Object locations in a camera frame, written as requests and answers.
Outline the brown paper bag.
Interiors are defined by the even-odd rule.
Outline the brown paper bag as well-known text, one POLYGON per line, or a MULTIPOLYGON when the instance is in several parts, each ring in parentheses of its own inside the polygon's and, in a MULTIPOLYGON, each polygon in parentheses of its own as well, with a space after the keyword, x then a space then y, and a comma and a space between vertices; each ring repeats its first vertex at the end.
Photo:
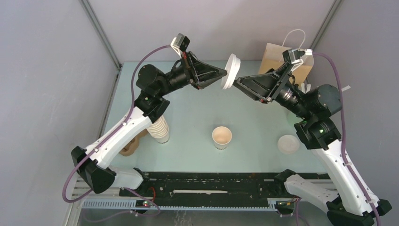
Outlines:
MULTIPOLYGON (((284 63, 282 53, 285 50, 288 50, 291 48, 301 48, 305 40, 306 40, 306 33, 304 30, 293 29, 285 36, 282 45, 267 43, 258 74, 263 74, 263 73, 268 72, 270 69, 278 69, 279 67, 281 67, 284 63), (302 32, 303 33, 302 42, 301 42, 301 44, 298 44, 296 46, 286 46, 285 45, 286 40, 287 40, 288 36, 293 32, 302 32)), ((302 83, 305 82, 307 76, 309 75, 311 69, 313 68, 313 65, 314 65, 313 56, 304 56, 303 57, 303 64, 298 66, 292 72, 292 74, 295 77, 295 84, 301 85, 302 83)))

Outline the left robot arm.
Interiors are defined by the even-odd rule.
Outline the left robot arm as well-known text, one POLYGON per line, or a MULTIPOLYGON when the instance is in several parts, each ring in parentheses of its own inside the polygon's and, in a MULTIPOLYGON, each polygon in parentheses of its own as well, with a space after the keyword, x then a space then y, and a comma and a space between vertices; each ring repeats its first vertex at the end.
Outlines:
POLYGON ((136 135, 164 114, 170 104, 165 95, 187 85, 204 89, 226 75, 227 70, 198 60, 190 51, 184 52, 167 73, 152 64, 144 65, 136 81, 141 92, 125 116, 99 140, 71 151, 77 173, 96 194, 114 186, 121 173, 110 167, 112 160, 136 135))

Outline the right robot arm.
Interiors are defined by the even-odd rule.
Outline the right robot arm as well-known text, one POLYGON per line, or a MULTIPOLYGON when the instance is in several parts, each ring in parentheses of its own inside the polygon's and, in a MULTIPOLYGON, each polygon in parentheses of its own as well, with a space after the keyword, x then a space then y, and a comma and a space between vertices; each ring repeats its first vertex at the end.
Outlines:
POLYGON ((285 170, 273 185, 275 194, 304 198, 325 212, 335 226, 371 226, 380 222, 392 206, 368 188, 343 147, 343 136, 331 120, 331 116, 342 109, 339 90, 324 84, 304 93, 294 84, 291 67, 285 63, 264 74, 240 77, 234 86, 263 104, 276 101, 301 119, 294 125, 297 136, 322 163, 336 190, 328 191, 285 170))

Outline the single white paper cup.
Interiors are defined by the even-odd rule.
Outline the single white paper cup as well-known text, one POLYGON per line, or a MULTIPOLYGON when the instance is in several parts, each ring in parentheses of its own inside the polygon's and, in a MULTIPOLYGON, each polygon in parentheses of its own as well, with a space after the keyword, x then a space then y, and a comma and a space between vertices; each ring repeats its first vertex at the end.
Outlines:
POLYGON ((232 140, 232 132, 229 128, 224 126, 216 127, 212 131, 212 139, 214 146, 219 149, 225 149, 232 140))

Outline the white plastic cup lid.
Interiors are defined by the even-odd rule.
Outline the white plastic cup lid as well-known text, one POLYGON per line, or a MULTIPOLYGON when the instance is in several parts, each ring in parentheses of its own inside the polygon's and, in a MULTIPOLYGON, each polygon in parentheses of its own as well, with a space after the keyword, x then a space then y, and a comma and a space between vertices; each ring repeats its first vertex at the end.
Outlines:
POLYGON ((235 54, 231 54, 225 66, 227 75, 221 79, 221 89, 229 89, 233 85, 240 65, 241 60, 235 54))

